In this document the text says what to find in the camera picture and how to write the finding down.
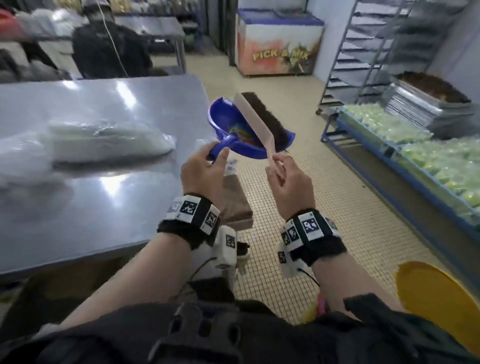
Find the blue dustpan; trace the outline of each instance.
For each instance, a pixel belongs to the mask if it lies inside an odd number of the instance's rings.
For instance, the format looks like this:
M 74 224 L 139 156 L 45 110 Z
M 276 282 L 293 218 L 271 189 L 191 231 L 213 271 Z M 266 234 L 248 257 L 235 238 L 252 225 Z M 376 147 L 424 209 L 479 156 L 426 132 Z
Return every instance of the blue dustpan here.
M 220 151 L 225 147 L 229 147 L 235 153 L 244 157 L 267 159 L 267 152 L 264 148 L 243 143 L 237 135 L 228 133 L 228 130 L 232 126 L 240 124 L 244 130 L 247 130 L 251 135 L 255 135 L 232 100 L 223 97 L 215 100 L 208 108 L 208 121 L 215 129 L 216 137 L 220 141 L 220 143 L 210 151 L 210 157 L 213 160 L 216 159 Z M 288 144 L 285 149 L 291 146 L 295 139 L 295 133 L 289 132 L 288 130 L 286 130 L 286 132 L 288 135 Z

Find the finger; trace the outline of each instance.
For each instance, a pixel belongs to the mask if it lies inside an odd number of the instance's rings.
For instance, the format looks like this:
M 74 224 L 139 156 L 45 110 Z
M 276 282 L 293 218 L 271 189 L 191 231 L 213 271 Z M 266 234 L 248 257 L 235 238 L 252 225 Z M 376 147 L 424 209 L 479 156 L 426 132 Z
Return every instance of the finger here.
M 270 189 L 275 196 L 275 194 L 277 194 L 282 188 L 280 179 L 278 178 L 278 175 L 274 168 L 268 166 L 265 168 L 265 171 L 267 172 L 268 184 L 270 185 Z
M 223 148 L 220 153 L 218 154 L 218 157 L 216 158 L 215 163 L 213 164 L 214 168 L 219 168 L 221 170 L 225 170 L 225 166 L 227 165 L 227 158 L 228 154 L 230 153 L 229 148 Z
M 212 148 L 218 144 L 218 140 L 215 140 L 214 142 L 210 142 L 208 144 L 205 144 L 202 146 L 199 150 L 197 150 L 192 157 L 198 157 L 201 159 L 206 159 L 208 156 L 208 153 L 212 150 Z
M 292 158 L 292 156 L 288 156 L 283 153 L 277 153 L 277 154 L 273 154 L 272 157 L 273 157 L 273 160 L 283 163 L 283 166 L 285 167 L 285 170 L 287 171 L 287 173 L 289 171 L 300 169 L 295 163 L 295 160 Z

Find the beige floor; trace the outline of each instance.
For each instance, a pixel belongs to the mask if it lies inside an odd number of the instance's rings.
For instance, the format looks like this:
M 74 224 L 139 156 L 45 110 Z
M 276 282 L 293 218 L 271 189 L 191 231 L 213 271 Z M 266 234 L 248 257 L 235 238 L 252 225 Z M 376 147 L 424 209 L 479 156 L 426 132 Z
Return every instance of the beige floor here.
M 398 264 L 440 261 L 326 145 L 320 142 L 325 122 L 315 115 L 323 84 L 314 77 L 242 78 L 224 56 L 190 56 L 189 73 L 202 80 L 210 100 L 254 91 L 283 125 L 297 133 L 290 154 L 311 176 L 317 207 L 339 226 L 348 250 L 368 272 L 395 293 Z M 313 301 L 316 286 L 308 277 L 283 279 L 275 247 L 282 220 L 268 188 L 265 161 L 239 156 L 238 173 L 254 211 L 253 229 L 240 239 L 252 247 L 248 274 L 236 294 L 265 302 L 275 313 L 296 322 Z

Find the dark brown bristles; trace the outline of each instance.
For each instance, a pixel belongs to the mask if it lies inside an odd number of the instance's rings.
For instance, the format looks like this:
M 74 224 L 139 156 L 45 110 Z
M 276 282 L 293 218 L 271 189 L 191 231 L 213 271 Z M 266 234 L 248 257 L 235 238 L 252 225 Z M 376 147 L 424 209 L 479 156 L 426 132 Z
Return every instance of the dark brown bristles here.
M 275 139 L 275 150 L 277 152 L 284 150 L 288 145 L 288 135 L 280 121 L 268 111 L 256 93 L 242 92 L 242 95 L 272 132 Z

